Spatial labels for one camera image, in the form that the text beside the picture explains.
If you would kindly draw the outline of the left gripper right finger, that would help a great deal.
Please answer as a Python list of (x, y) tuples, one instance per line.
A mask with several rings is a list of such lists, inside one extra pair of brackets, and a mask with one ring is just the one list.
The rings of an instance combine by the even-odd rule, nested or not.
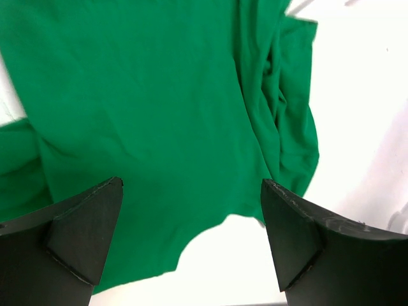
[(270, 179), (261, 208), (289, 305), (407, 304), (405, 234), (352, 221)]

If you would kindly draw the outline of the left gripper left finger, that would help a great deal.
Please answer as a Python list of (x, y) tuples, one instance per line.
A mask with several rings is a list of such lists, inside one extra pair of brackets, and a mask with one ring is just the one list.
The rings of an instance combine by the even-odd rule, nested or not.
[(101, 281), (123, 199), (112, 177), (1, 223), (1, 305), (88, 305)]

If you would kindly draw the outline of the green t shirt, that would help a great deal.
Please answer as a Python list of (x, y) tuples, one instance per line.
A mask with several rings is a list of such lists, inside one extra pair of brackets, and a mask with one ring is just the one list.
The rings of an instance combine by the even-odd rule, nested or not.
[(2, 1), (1, 55), (26, 117), (1, 128), (1, 219), (120, 177), (97, 292), (176, 269), (263, 179), (303, 196), (317, 24), (287, 1)]

